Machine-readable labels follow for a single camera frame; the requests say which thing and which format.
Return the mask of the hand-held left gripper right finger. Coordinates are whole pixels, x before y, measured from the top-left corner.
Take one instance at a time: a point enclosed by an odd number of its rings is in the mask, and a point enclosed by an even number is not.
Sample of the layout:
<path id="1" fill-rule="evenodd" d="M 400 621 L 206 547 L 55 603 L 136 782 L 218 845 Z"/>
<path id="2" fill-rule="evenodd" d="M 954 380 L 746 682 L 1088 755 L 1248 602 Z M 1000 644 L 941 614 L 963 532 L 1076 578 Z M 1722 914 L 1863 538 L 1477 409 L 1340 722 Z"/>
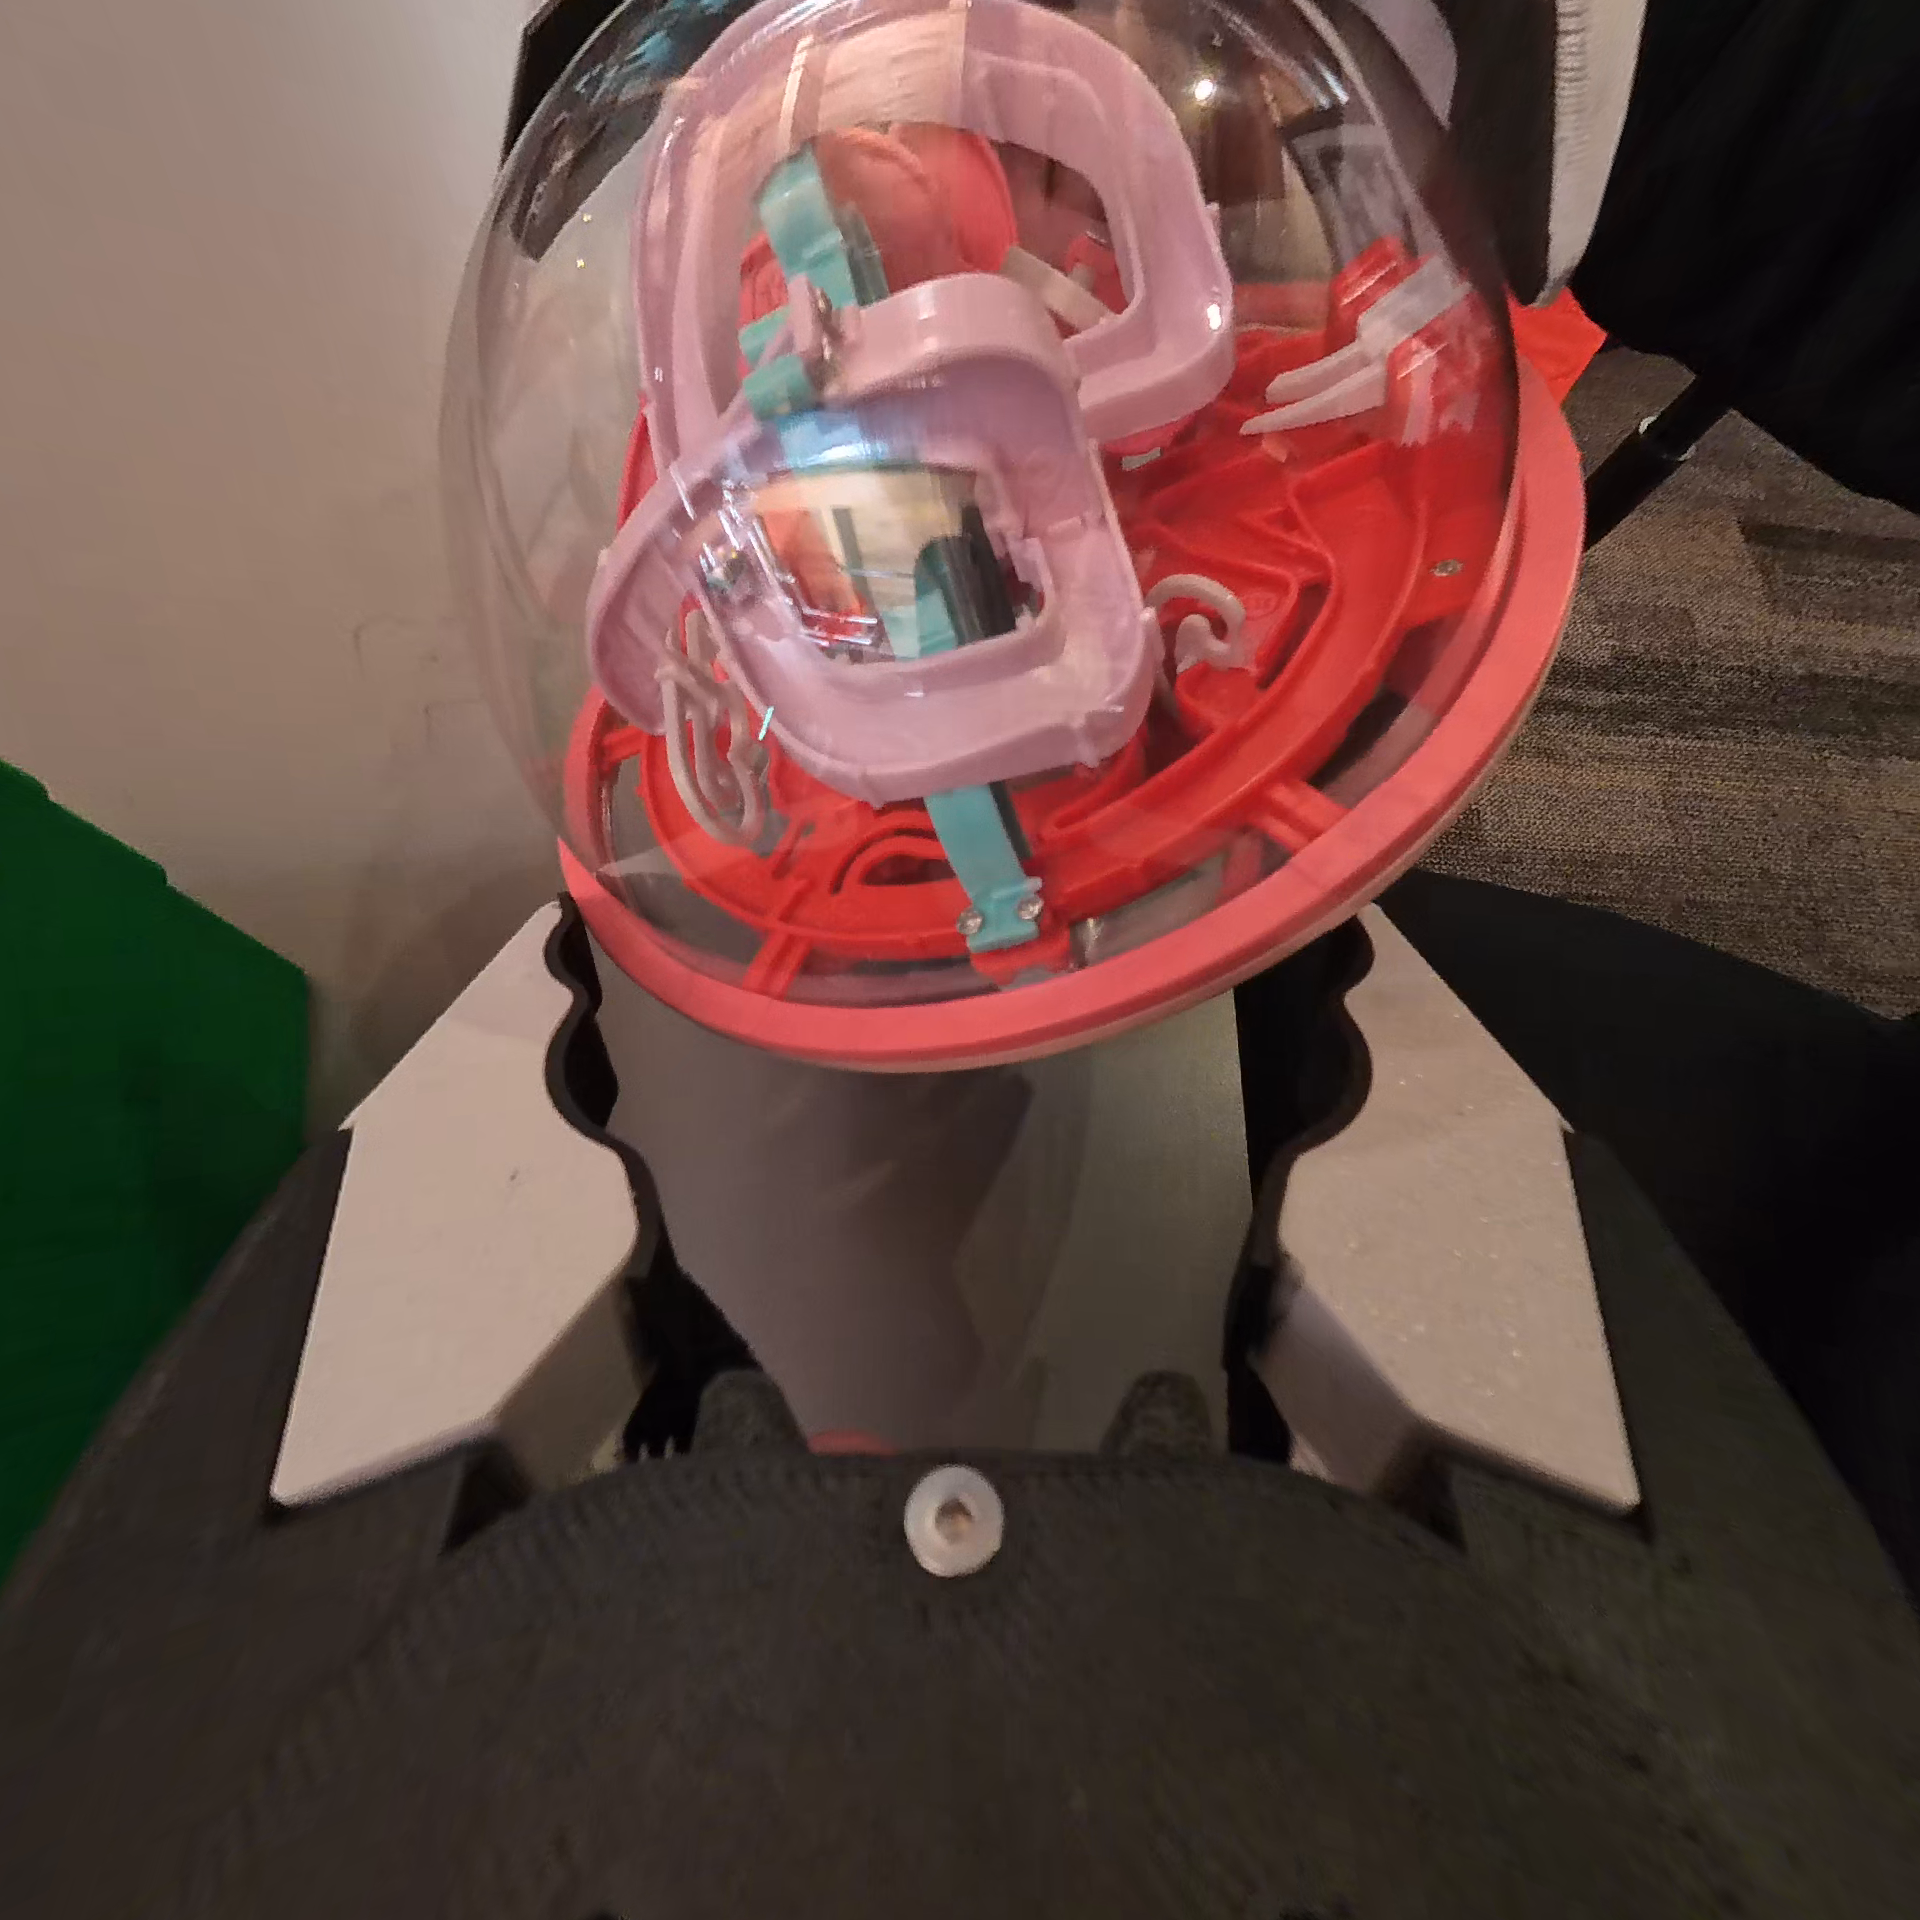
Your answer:
<path id="1" fill-rule="evenodd" d="M 1362 1091 L 1286 1166 L 1254 1373 L 1301 1471 L 1403 1498 L 1456 1457 L 1631 1514 L 1567 1127 L 1380 913 L 1340 1012 Z"/>

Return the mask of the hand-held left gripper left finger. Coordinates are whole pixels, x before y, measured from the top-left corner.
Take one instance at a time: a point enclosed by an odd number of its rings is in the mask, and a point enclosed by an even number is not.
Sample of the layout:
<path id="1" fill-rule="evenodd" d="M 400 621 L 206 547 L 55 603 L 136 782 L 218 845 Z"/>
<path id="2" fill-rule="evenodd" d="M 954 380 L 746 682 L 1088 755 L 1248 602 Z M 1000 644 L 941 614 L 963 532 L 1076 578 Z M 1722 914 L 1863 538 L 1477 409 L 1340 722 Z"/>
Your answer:
<path id="1" fill-rule="evenodd" d="M 565 1103 L 592 1030 L 578 930 L 568 901 L 540 907 L 351 1108 L 277 1505 L 458 1450 L 555 1492 L 632 1413 L 624 1283 L 656 1221 L 606 1125 Z"/>

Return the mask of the green box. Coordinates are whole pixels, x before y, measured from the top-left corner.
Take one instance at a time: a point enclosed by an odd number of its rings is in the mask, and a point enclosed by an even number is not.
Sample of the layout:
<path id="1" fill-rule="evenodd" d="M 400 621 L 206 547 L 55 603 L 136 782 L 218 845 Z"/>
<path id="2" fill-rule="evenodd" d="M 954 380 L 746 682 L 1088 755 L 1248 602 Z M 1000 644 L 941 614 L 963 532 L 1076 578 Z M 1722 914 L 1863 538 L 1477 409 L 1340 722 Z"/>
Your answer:
<path id="1" fill-rule="evenodd" d="M 304 1150 L 309 983 L 3 766 L 3 1571 Z"/>

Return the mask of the black metal rod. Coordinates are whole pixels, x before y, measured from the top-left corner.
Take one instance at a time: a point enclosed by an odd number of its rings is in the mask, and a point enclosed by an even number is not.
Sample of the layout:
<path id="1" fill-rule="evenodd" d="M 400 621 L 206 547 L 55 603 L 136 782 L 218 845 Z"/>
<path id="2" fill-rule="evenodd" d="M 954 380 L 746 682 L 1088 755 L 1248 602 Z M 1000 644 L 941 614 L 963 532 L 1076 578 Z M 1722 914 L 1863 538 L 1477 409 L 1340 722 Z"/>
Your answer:
<path id="1" fill-rule="evenodd" d="M 1635 516 L 1694 457 L 1695 445 L 1734 411 L 1723 378 L 1688 370 L 1662 409 L 1643 415 L 1583 474 L 1583 541 L 1592 551 Z"/>

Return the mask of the orange cloth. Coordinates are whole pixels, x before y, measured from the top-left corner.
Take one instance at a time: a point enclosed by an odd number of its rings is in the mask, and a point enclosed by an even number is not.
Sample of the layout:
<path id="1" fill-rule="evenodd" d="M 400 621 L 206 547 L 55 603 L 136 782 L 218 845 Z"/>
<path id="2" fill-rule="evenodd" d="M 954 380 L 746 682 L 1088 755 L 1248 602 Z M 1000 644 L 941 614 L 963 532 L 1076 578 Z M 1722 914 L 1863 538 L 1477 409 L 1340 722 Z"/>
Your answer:
<path id="1" fill-rule="evenodd" d="M 1555 402 L 1566 405 L 1606 345 L 1604 326 L 1592 323 L 1567 285 L 1542 305 L 1509 297 L 1506 309 L 1517 359 L 1538 374 Z"/>

